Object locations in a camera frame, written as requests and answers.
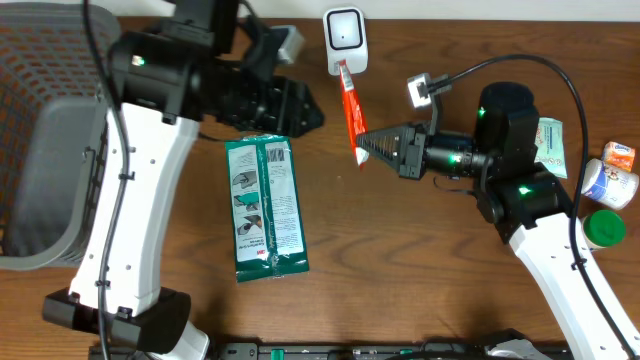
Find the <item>green bottle cap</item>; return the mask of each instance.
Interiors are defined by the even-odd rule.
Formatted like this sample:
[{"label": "green bottle cap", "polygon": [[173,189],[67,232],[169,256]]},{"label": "green bottle cap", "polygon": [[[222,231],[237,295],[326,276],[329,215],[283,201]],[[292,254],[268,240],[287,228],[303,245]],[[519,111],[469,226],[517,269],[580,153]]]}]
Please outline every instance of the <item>green bottle cap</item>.
[{"label": "green bottle cap", "polygon": [[624,239],[627,228],[624,222],[610,210],[599,210],[584,221],[584,234],[594,245],[611,247]]}]

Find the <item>white container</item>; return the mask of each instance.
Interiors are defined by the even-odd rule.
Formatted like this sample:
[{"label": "white container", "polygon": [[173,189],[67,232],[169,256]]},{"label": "white container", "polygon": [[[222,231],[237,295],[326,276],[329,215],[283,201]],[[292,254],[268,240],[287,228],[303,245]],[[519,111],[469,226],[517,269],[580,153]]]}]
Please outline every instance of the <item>white container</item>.
[{"label": "white container", "polygon": [[591,159],[587,163],[582,194],[614,210],[627,206],[638,189],[638,175]]}]

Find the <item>white backdrop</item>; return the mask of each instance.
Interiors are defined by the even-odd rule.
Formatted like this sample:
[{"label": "white backdrop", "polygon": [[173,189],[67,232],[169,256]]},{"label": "white backdrop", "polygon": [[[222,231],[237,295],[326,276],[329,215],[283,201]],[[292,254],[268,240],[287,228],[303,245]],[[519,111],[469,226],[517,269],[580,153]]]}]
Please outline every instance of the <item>white backdrop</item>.
[{"label": "white backdrop", "polygon": [[[77,3],[79,0],[44,0]],[[320,18],[355,5],[367,18],[640,21],[640,0],[249,0],[262,17]],[[116,15],[170,15],[162,0],[92,0]]]}]

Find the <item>wood grain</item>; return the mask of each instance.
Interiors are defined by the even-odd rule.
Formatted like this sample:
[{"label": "wood grain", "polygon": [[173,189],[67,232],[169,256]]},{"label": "wood grain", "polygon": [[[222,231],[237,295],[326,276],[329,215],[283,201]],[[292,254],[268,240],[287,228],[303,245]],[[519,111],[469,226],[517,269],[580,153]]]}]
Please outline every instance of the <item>wood grain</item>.
[{"label": "wood grain", "polygon": [[[162,259],[162,284],[191,295],[195,324],[218,339],[265,342],[408,342],[510,327],[537,341],[563,340],[532,277],[484,223],[473,199],[438,191],[430,176],[401,180],[375,160],[357,169],[339,84],[327,74],[321,22],[270,22],[293,23],[305,35],[298,64],[282,72],[306,81],[326,115],[323,128],[292,140],[311,271],[236,284],[223,145],[199,141],[182,173]],[[571,74],[588,114],[591,154],[598,156],[609,140],[640,148],[640,24],[377,20],[367,22],[367,33],[369,67],[354,81],[371,129],[430,116],[410,108],[410,76],[453,74],[494,55],[526,52],[547,56]],[[444,127],[471,132],[480,91],[500,80],[527,84],[540,113],[564,122],[570,176],[564,184],[573,192],[578,117],[565,85],[549,70],[505,63],[456,83],[444,97]],[[213,119],[202,131],[236,134]],[[583,210],[597,207],[585,200]],[[621,215],[627,238],[597,258],[639,322],[640,201]],[[0,272],[0,358],[86,358],[97,337],[40,319],[44,296],[68,286],[74,272]]]}]

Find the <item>gray plastic basket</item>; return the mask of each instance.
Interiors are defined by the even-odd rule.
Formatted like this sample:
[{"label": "gray plastic basket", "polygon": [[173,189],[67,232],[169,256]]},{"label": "gray plastic basket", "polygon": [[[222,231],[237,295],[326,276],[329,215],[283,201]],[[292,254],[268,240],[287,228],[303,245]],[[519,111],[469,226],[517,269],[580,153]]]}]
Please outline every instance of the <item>gray plastic basket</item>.
[{"label": "gray plastic basket", "polygon": [[[120,26],[97,6],[91,24],[104,54]],[[81,261],[106,157],[96,84],[79,5],[0,4],[0,268]]]}]

